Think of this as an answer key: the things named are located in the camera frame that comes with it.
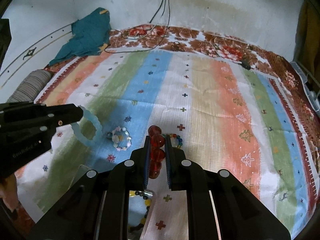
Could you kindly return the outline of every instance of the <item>blue stripe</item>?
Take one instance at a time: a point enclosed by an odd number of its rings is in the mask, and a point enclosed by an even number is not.
[[[136,75],[129,82],[122,97],[117,100],[117,106],[110,114],[109,120],[102,124],[104,135],[117,126],[126,127],[132,137],[132,146],[127,151],[118,152],[113,147],[113,142],[103,137],[92,149],[92,158],[87,164],[90,168],[94,168],[98,172],[110,170],[116,164],[129,159],[131,152],[141,147],[148,120],[171,58],[172,54],[165,51],[152,51],[148,54]],[[138,104],[133,105],[133,100],[138,101]],[[131,121],[125,122],[126,117],[130,117]],[[119,146],[126,146],[124,132],[116,134],[124,136],[124,140],[119,142]],[[114,163],[106,160],[108,155],[111,154],[116,157]]]
[[[295,214],[295,223],[292,228],[292,233],[299,232],[299,228],[301,225],[306,225],[306,214],[308,210],[308,190],[307,190],[307,182],[306,175],[303,167],[302,154],[300,152],[300,146],[297,141],[297,134],[295,133],[291,121],[286,114],[285,108],[281,103],[281,100],[269,82],[269,79],[261,74],[257,74],[263,86],[266,88],[270,101],[276,111],[277,117],[281,123],[282,130],[284,131],[284,136],[286,138],[286,142],[289,147],[291,161],[293,165],[293,176],[294,176],[294,186],[295,186],[295,194],[297,199],[297,208]]]

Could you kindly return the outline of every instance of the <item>teal cloth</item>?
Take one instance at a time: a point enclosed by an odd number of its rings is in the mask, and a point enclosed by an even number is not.
[[[71,25],[73,38],[62,46],[56,57],[50,61],[49,66],[73,56],[84,57],[100,55],[99,47],[109,43],[110,13],[100,14],[104,8],[97,8],[81,20]]]

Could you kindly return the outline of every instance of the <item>brown curtain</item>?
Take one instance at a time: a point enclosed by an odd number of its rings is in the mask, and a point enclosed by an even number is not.
[[[299,16],[296,44],[295,59],[320,82],[320,16],[306,0]],[[319,91],[320,88],[311,78],[308,82],[312,90]]]

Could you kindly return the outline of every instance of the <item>green stripe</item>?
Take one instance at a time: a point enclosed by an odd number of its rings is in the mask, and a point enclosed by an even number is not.
[[[117,99],[123,95],[147,55],[148,52],[130,53],[125,62],[115,69],[112,76],[86,106],[86,109],[95,114],[100,122],[108,119],[109,114],[116,107]],[[84,136],[93,138],[96,129],[91,122],[82,119],[80,127]],[[43,212],[47,212],[68,190],[79,165],[86,163],[90,151],[91,149],[79,142],[75,136],[65,144],[61,144],[55,151],[55,159],[49,167],[45,189],[40,189],[34,198]]]
[[[289,147],[286,143],[284,131],[278,119],[273,104],[270,101],[266,88],[260,82],[258,76],[249,70],[243,70],[249,84],[251,84],[253,94],[256,98],[261,117],[267,128],[272,127],[273,131],[267,132],[270,146],[272,149],[274,167],[277,172],[281,170],[280,183],[277,192],[275,192],[276,200],[276,215],[277,218],[291,232],[294,225],[297,200],[294,188],[293,165],[291,161]],[[283,198],[284,193],[288,193],[288,198],[279,201]]]

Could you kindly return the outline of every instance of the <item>striped pillow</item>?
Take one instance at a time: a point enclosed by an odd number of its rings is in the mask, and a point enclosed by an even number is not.
[[[49,71],[32,71],[9,97],[7,103],[34,101],[51,78],[52,73]]]

